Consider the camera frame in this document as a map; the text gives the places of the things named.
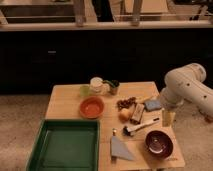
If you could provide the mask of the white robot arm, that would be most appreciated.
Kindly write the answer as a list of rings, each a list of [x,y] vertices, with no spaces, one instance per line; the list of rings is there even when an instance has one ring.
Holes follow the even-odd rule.
[[[206,122],[213,123],[213,89],[204,84],[206,76],[205,68],[198,63],[167,72],[158,97],[164,109],[172,111],[187,100],[199,108]]]

